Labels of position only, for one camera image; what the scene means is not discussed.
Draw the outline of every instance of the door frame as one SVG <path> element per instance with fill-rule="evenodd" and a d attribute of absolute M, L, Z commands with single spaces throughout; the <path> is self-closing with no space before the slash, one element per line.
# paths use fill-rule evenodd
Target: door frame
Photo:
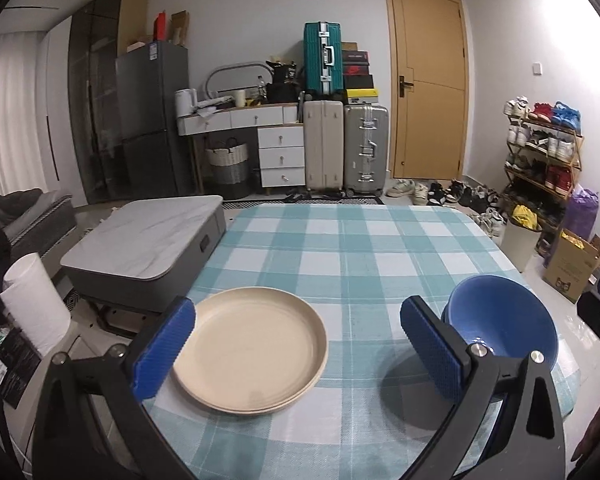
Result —
<path fill-rule="evenodd" d="M 466 149 L 466 135 L 469 121 L 469 47 L 466 40 L 466 23 L 464 22 L 464 7 L 462 0 L 450 0 L 458 4 L 460 10 L 460 24 L 462 27 L 462 43 L 464 45 L 464 124 L 462 134 L 462 147 L 460 153 L 460 165 L 458 175 L 462 176 L 464 170 L 464 151 Z M 396 149 L 396 131 L 398 129 L 398 53 L 397 41 L 395 39 L 395 15 L 394 0 L 386 0 L 387 15 L 389 21 L 389 44 L 391 49 L 391 140 L 389 146 L 389 171 L 391 177 L 394 177 L 395 149 Z"/>

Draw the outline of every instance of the white curtain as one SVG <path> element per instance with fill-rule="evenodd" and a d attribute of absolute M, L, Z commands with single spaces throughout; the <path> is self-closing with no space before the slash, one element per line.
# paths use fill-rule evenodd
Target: white curtain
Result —
<path fill-rule="evenodd" d="M 36 127 L 36 57 L 43 37 L 0 35 L 0 194 L 47 191 Z"/>

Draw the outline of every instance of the beige plate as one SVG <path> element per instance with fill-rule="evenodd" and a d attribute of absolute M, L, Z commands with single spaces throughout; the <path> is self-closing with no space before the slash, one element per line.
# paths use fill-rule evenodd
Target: beige plate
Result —
<path fill-rule="evenodd" d="M 173 365 L 195 399 L 223 412 L 254 415 L 294 402 L 327 362 L 320 316 L 293 294 L 248 286 L 196 305 L 196 325 Z"/>

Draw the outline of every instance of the blue gripper pad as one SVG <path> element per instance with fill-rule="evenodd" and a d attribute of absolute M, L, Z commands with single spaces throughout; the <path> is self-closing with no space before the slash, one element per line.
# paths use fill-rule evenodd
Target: blue gripper pad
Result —
<path fill-rule="evenodd" d="M 453 327 L 440 321 L 419 296 L 402 302 L 400 325 L 440 394 L 456 404 L 460 402 L 471 370 L 464 340 Z"/>
<path fill-rule="evenodd" d="M 133 340 L 128 356 L 132 359 L 131 389 L 138 401 L 158 393 L 195 323 L 196 311 L 191 300 L 176 298 L 155 325 Z M 136 343 L 142 348 L 134 348 Z"/>

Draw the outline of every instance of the wooden door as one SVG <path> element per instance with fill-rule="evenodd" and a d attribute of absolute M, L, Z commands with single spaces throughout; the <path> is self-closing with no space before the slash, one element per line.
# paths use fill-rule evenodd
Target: wooden door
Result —
<path fill-rule="evenodd" d="M 457 178 L 466 134 L 466 53 L 460 2 L 391 0 L 391 4 L 393 176 Z"/>

